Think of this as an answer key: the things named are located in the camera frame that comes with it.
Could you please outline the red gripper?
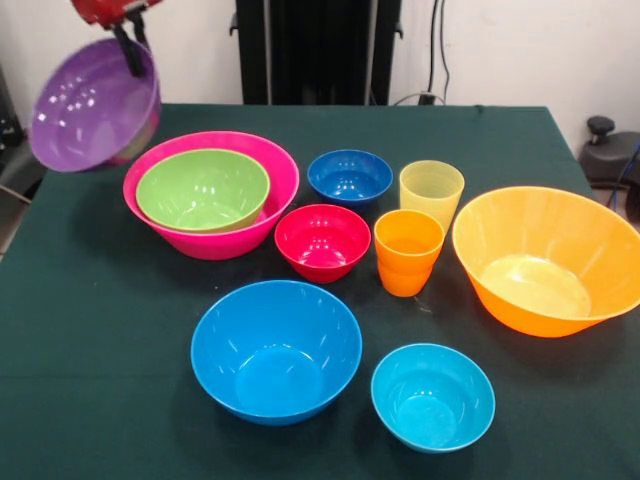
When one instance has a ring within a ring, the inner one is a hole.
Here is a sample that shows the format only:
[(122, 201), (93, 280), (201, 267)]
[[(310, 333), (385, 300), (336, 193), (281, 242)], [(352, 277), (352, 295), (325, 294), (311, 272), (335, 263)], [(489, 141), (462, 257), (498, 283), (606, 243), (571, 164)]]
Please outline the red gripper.
[(125, 57), (130, 73), (137, 78), (145, 75), (145, 68), (141, 57), (122, 27), (125, 19), (133, 24), (136, 41), (145, 48), (149, 44), (145, 33), (145, 23), (142, 12), (160, 3), (161, 0), (72, 0), (71, 3), (79, 16), (87, 24), (98, 24), (103, 28), (112, 27), (122, 53)]

